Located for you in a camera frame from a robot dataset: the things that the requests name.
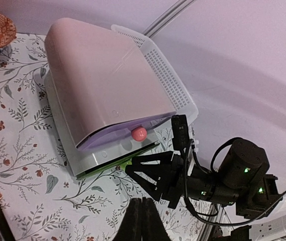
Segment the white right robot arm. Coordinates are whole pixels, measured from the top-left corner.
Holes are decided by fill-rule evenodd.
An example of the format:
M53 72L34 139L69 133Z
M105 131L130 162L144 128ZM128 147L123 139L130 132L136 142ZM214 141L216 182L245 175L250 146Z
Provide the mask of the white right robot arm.
M277 177L268 174L269 161L263 148L235 137L221 148L227 154L218 170L204 168L197 159L185 115L171 118L173 150L136 156L125 172L150 197L166 200L174 209L183 199L187 211L198 221L216 227L209 214L198 212L193 200L222 207L235 206L243 222L232 223L227 240L276 240L286 236L286 190L279 193Z

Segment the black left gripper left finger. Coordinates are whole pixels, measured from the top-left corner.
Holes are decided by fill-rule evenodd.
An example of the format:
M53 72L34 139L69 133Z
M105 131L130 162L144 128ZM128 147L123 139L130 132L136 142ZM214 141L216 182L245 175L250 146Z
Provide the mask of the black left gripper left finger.
M120 227L113 241L141 241L142 240L142 199L130 200Z

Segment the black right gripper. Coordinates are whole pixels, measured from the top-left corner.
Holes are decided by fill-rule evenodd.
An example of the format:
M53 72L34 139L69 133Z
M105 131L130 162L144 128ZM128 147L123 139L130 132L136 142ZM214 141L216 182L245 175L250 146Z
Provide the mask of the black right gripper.
M243 138L232 138L215 152L228 147L218 171L197 163L190 175L183 159L174 152L132 158L126 174L153 200L168 201L175 209L181 196L236 206L236 214L246 219L267 217L279 203L277 177L268 174L270 164L265 149Z

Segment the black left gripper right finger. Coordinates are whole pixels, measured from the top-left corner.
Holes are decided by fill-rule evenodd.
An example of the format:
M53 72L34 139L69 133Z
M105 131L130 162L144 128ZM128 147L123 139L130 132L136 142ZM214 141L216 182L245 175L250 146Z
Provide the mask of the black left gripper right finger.
M143 198L143 240L171 241L151 198Z

